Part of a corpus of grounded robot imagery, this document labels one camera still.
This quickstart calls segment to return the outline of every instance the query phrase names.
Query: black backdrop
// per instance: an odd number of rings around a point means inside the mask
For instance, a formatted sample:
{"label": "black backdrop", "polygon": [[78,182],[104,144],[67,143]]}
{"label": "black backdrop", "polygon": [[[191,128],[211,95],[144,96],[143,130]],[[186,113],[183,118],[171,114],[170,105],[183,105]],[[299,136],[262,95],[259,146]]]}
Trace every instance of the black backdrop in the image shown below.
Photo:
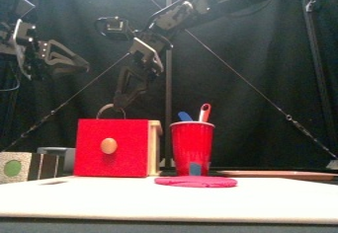
{"label": "black backdrop", "polygon": [[[162,7],[166,5],[166,0],[154,1]],[[2,2],[2,20],[4,20],[4,11],[14,0]],[[255,85],[274,104],[302,123],[323,144],[331,146],[323,121],[301,0],[273,0],[259,13],[253,13],[265,4],[253,5],[235,15],[223,16],[189,31]],[[91,70],[88,73],[55,80],[28,81],[26,77],[22,78],[18,100],[14,106],[8,106],[15,110],[14,120],[2,127],[6,129],[11,126],[2,137],[3,147],[18,139],[128,51],[131,46],[128,41],[112,41],[95,32],[95,20],[99,17],[118,15],[128,19],[132,26],[140,29],[156,11],[159,7],[151,0],[40,0],[38,21],[40,39],[55,39],[62,42],[91,63]],[[330,20],[337,23],[337,18],[330,17]],[[322,32],[321,36],[326,42],[331,34]],[[330,92],[334,88],[337,90],[334,85],[337,68],[331,65],[337,62],[333,54],[334,49],[337,52],[336,43],[337,38],[331,37],[331,51],[325,47],[329,56],[325,61],[331,67]],[[171,121],[178,121],[179,111],[187,111],[198,118],[202,104],[213,105],[210,117],[210,122],[215,124],[213,166],[325,167],[331,159],[329,154],[294,128],[283,114],[206,50],[201,42],[183,32],[173,44]],[[108,70],[40,128],[10,148],[10,151],[36,151],[38,147],[43,146],[75,146],[78,119],[95,118],[99,109],[112,102],[120,66],[122,64]],[[14,81],[7,71],[8,67],[10,61],[2,59],[2,86],[6,81]],[[2,116],[8,113],[8,108],[4,108],[10,103],[8,95],[10,93],[2,93]],[[170,125],[166,123],[166,73],[151,84],[148,93],[126,109],[126,113],[127,118],[158,119],[163,127]],[[103,117],[122,118],[122,115],[107,111]]]}

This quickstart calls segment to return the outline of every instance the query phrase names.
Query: red wooden box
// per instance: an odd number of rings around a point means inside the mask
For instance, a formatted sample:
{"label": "red wooden box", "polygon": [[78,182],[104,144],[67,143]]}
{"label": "red wooden box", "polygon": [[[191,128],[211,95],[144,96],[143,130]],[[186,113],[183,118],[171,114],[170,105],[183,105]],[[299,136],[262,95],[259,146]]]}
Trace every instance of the red wooden box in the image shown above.
{"label": "red wooden box", "polygon": [[[160,164],[162,133],[158,120],[80,119],[74,174],[96,177],[155,175]],[[110,146],[116,145],[115,152],[108,150],[110,154],[104,147],[107,140]]]}

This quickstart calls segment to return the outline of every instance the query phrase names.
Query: wire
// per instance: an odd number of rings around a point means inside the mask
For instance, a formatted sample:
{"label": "wire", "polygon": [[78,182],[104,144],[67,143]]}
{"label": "wire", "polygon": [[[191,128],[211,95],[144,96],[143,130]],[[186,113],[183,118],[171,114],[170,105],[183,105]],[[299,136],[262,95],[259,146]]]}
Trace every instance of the wire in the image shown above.
{"label": "wire", "polygon": [[273,0],[267,0],[267,2],[257,10],[251,11],[250,13],[229,14],[227,16],[231,17],[231,18],[243,18],[243,17],[247,17],[247,16],[253,16],[257,13],[259,13],[261,11],[263,11],[269,7],[271,2],[273,2]]}
{"label": "wire", "polygon": [[19,77],[16,75],[16,72],[14,71],[14,67],[12,67],[11,64],[10,64],[10,68],[11,68],[11,72],[14,74],[14,77],[16,79],[16,85],[12,88],[8,88],[8,89],[0,89],[0,93],[14,92],[14,91],[16,91],[20,88],[20,79],[19,79]]}

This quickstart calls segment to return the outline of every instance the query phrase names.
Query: red plastic cup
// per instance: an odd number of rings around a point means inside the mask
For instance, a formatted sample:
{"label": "red plastic cup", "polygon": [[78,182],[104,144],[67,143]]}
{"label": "red plastic cup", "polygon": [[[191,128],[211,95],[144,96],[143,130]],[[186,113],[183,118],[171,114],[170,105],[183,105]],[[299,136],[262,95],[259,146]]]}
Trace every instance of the red plastic cup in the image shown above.
{"label": "red plastic cup", "polygon": [[179,176],[207,176],[214,124],[181,121],[170,126],[175,171]]}

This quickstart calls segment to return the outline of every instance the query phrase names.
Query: wooden knob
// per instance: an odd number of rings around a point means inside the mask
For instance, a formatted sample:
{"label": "wooden knob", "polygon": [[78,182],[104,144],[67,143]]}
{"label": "wooden knob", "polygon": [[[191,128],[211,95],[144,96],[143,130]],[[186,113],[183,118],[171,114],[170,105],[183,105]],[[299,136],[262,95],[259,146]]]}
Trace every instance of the wooden knob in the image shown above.
{"label": "wooden knob", "polygon": [[100,150],[106,154],[112,154],[118,149],[118,143],[114,138],[106,138],[100,142]]}

